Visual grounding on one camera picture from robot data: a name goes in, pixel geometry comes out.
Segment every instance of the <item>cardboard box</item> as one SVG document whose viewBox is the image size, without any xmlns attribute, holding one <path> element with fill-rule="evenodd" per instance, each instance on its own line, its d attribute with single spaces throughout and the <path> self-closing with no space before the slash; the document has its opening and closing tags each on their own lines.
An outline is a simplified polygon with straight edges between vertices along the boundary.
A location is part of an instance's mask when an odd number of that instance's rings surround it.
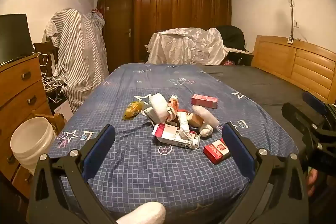
<svg viewBox="0 0 336 224">
<path fill-rule="evenodd" d="M 210 108 L 217 108 L 218 99 L 210 96 L 194 94 L 191 98 L 191 104 Z"/>
<path fill-rule="evenodd" d="M 190 136 L 192 137 L 193 142 L 190 147 L 187 147 L 189 145 L 189 141 L 184 140 L 180 137 L 180 128 L 165 123 L 157 124 L 154 127 L 152 135 L 155 136 L 162 143 L 190 149 L 197 149 L 200 145 L 201 138 L 201 135 L 198 135 L 194 131 L 190 131 Z"/>
<path fill-rule="evenodd" d="M 220 163 L 222 160 L 227 159 L 230 156 L 230 151 L 225 145 L 222 138 L 208 144 L 204 147 L 203 153 L 211 160 L 213 164 Z"/>
</svg>

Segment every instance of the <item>wooden door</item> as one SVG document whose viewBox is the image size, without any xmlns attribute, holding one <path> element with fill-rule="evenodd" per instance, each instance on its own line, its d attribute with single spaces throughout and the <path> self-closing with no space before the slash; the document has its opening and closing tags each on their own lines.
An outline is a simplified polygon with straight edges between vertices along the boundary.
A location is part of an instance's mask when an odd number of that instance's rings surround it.
<svg viewBox="0 0 336 224">
<path fill-rule="evenodd" d="M 133 62 L 132 0 L 98 0 L 103 8 L 105 26 L 103 37 L 109 73 L 119 66 Z"/>
<path fill-rule="evenodd" d="M 145 45 L 156 32 L 157 0 L 134 0 L 134 61 L 146 62 Z"/>
<path fill-rule="evenodd" d="M 214 0 L 197 0 L 197 28 L 208 30 L 213 25 Z"/>
<path fill-rule="evenodd" d="M 173 7 L 173 28 L 197 26 L 197 0 L 176 0 Z"/>
<path fill-rule="evenodd" d="M 176 0 L 157 0 L 156 31 L 165 31 L 173 28 L 173 7 Z"/>
<path fill-rule="evenodd" d="M 231 25 L 231 0 L 214 0 L 214 27 Z"/>
</svg>

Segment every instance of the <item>plastic bag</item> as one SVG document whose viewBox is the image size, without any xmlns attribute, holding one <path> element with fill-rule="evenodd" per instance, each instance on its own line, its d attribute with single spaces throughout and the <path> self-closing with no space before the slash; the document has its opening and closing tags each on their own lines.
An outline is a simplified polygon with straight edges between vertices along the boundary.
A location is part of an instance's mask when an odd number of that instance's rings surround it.
<svg viewBox="0 0 336 224">
<path fill-rule="evenodd" d="M 124 112 L 123 120 L 135 117 L 141 112 L 142 108 L 143 108 L 143 101 L 136 101 L 130 103 Z"/>
</svg>

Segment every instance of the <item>red cigarette pack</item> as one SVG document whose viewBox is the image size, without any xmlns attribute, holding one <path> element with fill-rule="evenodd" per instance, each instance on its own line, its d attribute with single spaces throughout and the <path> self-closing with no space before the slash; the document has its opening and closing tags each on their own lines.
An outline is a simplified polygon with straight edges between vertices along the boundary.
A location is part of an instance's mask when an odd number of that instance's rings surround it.
<svg viewBox="0 0 336 224">
<path fill-rule="evenodd" d="M 204 147 L 203 153 L 211 160 L 213 164 L 218 164 L 230 156 L 230 151 L 223 139 L 208 144 Z"/>
<path fill-rule="evenodd" d="M 198 105 L 198 106 L 204 106 L 204 107 L 210 107 L 210 108 L 217 108 L 217 102 L 218 99 L 215 97 L 210 96 L 203 96 L 199 94 L 194 94 L 191 97 L 191 104 L 192 105 Z"/>
</svg>

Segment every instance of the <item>striped cloth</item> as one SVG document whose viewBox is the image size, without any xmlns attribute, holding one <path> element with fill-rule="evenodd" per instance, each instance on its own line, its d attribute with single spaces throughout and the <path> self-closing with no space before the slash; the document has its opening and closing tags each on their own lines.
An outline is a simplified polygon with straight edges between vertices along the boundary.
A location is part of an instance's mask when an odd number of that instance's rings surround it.
<svg viewBox="0 0 336 224">
<path fill-rule="evenodd" d="M 108 76 L 102 15 L 85 15 L 75 9 L 56 13 L 47 24 L 46 36 L 58 48 L 54 77 L 66 83 L 64 93 L 76 112 L 85 99 Z"/>
</svg>

